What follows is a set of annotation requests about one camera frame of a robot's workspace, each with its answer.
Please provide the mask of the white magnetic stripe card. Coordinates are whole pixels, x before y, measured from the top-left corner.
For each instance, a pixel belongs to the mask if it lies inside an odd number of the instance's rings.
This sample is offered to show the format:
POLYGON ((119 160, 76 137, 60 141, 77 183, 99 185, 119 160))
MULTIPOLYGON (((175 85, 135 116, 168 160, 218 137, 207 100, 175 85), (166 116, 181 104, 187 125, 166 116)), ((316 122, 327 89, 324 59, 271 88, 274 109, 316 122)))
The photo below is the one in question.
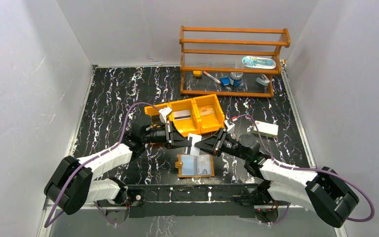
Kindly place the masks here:
POLYGON ((191 142, 191 146, 187 147, 186 153, 187 155, 191 156, 199 156, 200 155, 200 149, 195 146, 195 144, 202 140, 202 136, 198 134, 188 134, 188 140, 191 142))

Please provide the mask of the orange leather card holder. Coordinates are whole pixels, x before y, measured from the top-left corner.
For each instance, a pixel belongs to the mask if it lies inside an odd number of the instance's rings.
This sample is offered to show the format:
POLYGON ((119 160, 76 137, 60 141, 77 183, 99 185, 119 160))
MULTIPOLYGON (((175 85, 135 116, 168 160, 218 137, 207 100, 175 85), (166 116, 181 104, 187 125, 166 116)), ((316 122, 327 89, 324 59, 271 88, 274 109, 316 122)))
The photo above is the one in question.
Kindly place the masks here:
POLYGON ((178 169, 180 178, 199 178, 213 177, 214 163, 211 155, 178 155, 178 161, 175 162, 175 168, 178 169))

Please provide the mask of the orange three-compartment plastic bin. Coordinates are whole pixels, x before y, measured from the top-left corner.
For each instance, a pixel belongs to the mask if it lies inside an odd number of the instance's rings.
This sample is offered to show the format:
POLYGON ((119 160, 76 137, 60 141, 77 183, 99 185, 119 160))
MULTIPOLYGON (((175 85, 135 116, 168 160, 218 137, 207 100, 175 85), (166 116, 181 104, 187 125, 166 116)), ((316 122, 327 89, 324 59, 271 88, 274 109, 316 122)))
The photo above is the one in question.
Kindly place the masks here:
POLYGON ((170 107, 172 109, 169 119, 174 123, 178 131, 186 138, 189 133, 198 135, 210 134, 216 132, 220 128, 224 128, 225 126, 225 114, 216 94, 157 104, 156 107, 159 109, 170 107), (199 109, 202 107, 213 108, 215 113, 207 116, 200 116, 199 109), (180 110, 190 110, 191 118, 174 120, 173 112, 180 110))

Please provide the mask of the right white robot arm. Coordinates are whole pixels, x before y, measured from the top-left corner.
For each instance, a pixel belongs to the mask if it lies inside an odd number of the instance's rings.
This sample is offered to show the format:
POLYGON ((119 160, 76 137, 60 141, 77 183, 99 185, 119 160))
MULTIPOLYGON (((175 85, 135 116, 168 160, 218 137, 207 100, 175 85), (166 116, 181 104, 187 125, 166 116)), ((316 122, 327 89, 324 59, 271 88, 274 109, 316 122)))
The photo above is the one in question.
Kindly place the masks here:
POLYGON ((359 203, 355 192, 332 169, 302 171, 297 166, 277 164, 261 151, 261 141, 252 133, 236 140, 228 128, 221 128, 195 146, 213 156, 226 153, 243 159, 248 173, 265 182, 257 187, 264 204, 277 200, 299 205, 315 212, 326 224, 340 228, 359 203))

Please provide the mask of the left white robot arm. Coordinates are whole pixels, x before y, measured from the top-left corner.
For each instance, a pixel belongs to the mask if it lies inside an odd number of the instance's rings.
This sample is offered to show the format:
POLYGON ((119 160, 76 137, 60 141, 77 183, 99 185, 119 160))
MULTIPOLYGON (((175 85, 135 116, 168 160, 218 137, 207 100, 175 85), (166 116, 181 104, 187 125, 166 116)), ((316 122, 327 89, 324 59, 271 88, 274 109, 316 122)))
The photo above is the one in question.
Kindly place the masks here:
POLYGON ((167 149, 190 147, 191 142, 168 119, 171 112, 169 107, 161 109, 158 125, 152 123, 149 115, 140 115, 112 147, 86 157, 63 158, 44 188, 45 196, 68 215, 86 203, 101 200, 124 205, 129 199, 128 186, 116 178, 97 178, 139 158, 147 144, 163 144, 167 149))

